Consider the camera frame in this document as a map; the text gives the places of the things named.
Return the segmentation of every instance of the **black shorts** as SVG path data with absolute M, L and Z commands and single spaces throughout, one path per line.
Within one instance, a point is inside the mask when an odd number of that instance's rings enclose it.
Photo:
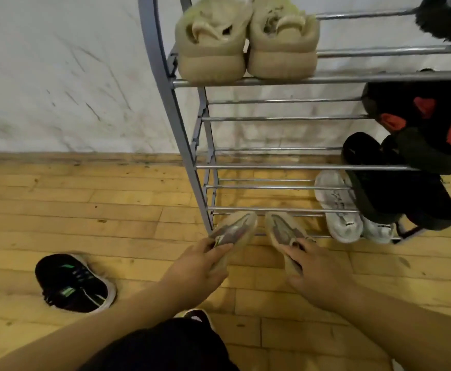
M 79 371 L 239 371 L 222 339 L 190 318 L 174 318 L 113 342 Z

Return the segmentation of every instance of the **shoe rack frame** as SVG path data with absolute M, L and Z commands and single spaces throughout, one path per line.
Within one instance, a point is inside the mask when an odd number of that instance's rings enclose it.
M 183 12 L 192 5 L 191 0 L 180 0 Z M 359 101 L 360 98 L 324 98 L 324 99 L 270 99 L 270 100 L 208 100 L 206 89 L 198 87 L 199 110 L 196 124 L 191 139 L 186 134 L 183 118 L 176 98 L 176 89 L 181 87 L 196 87 L 186 80 L 176 78 L 178 66 L 178 54 L 176 48 L 171 50 L 166 57 L 158 15 L 158 0 L 138 0 L 143 38 L 145 42 L 150 66 L 155 77 L 162 102 L 169 118 L 169 123 L 176 139 L 179 152 L 183 158 L 183 165 L 189 177 L 193 193 L 198 203 L 206 230 L 210 233 L 213 228 L 213 216 L 228 214 L 238 210 L 249 210 L 264 213 L 266 211 L 286 211 L 293 216 L 322 217 L 324 213 L 354 213 L 356 210 L 333 209 L 299 209 L 299 208 L 261 208 L 261 207 L 221 207 L 215 205 L 216 191 L 218 188 L 251 188 L 251 189 L 340 189 L 341 187 L 316 187 L 309 182 L 313 180 L 260 180 L 260 179 L 220 179 L 218 171 L 224 169 L 270 169 L 270 170 L 383 170 L 383 171 L 409 171 L 416 170 L 408 166 L 361 166 L 361 165 L 263 165 L 263 164 L 217 164 L 217 152 L 276 152 L 276 151 L 331 151 L 340 150 L 341 147 L 293 147 L 293 148 L 215 148 L 212 133 L 212 122 L 237 122 L 237 121 L 293 121 L 293 120 L 363 120 L 369 119 L 368 115 L 340 115 L 340 116 L 309 116 L 309 117 L 210 117 L 209 106 L 218 104 L 263 104 L 263 103 L 319 103 Z M 380 10 L 363 12 L 343 12 L 317 14 L 321 21 L 334 19 L 376 18 L 413 15 L 414 9 Z M 354 49 L 329 49 L 318 50 L 319 58 L 340 57 L 370 57 L 370 56 L 402 56 L 402 55 L 427 55 L 427 54 L 451 54 L 451 44 L 432 46 L 404 46 L 404 47 L 373 47 Z M 247 77 L 231 83 L 228 86 L 263 86 L 263 85 L 310 85 L 319 83 L 365 83 L 369 81 L 426 81 L 426 80 L 451 80 L 451 71 L 439 72 L 402 72 L 402 73 L 374 73 L 362 74 L 337 74 L 316 73 L 314 77 L 298 81 L 271 81 Z M 202 128 L 205 131 L 208 152 L 206 163 L 197 163 L 196 151 L 199 144 Z M 205 170 L 203 183 L 200 181 L 198 170 Z M 229 184 L 229 182 L 245 182 L 246 184 Z M 208 193 L 211 190 L 210 204 Z M 410 230 L 404 229 L 401 223 L 397 224 L 397 237 L 393 243 L 398 244 L 411 237 L 417 236 L 426 229 L 416 226 Z

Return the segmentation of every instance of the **person's left hand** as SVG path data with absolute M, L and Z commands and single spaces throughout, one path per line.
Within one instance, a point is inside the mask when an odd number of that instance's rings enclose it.
M 212 266 L 232 248 L 225 244 L 210 249 L 215 241 L 204 238 L 190 246 L 167 270 L 160 284 L 176 297 L 180 311 L 195 308 L 213 293 L 229 275 Z

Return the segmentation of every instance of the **wooden floor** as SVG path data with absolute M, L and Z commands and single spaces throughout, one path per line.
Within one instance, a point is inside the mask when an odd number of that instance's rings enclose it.
M 223 177 L 314 174 L 241 171 Z M 451 176 L 446 181 L 451 193 Z M 318 206 L 312 192 L 245 189 L 222 189 L 217 205 Z M 324 218 L 304 221 L 312 233 L 326 233 Z M 85 254 L 124 299 L 159 280 L 205 234 L 181 167 L 0 163 L 0 356 L 82 317 L 43 302 L 33 274 L 43 256 Z M 365 240 L 320 244 L 361 284 L 451 315 L 451 228 L 398 247 Z M 385 352 L 285 284 L 283 259 L 265 237 L 254 238 L 231 264 L 229 278 L 202 306 L 241 370 L 390 370 Z

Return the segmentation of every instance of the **beige sneaker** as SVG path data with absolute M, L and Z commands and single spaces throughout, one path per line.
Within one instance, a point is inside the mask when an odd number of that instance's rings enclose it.
M 289 0 L 252 0 L 248 73 L 265 79 L 302 79 L 316 69 L 320 22 Z
M 242 78 L 252 13 L 251 3 L 240 0 L 201 0 L 186 10 L 175 30 L 181 77 L 211 85 Z
M 235 212 L 221 221 L 209 236 L 215 239 L 213 247 L 226 243 L 233 243 L 234 247 L 216 263 L 213 269 L 225 268 L 228 255 L 249 243 L 255 235 L 257 225 L 258 216 L 252 211 Z
M 303 250 L 303 246 L 296 238 L 305 238 L 308 241 L 316 241 L 306 234 L 305 229 L 291 215 L 286 212 L 267 212 L 265 214 L 265 229 L 272 241 L 273 247 L 284 254 L 279 245 L 288 245 Z M 303 274 L 299 263 L 284 254 L 284 264 L 287 274 Z

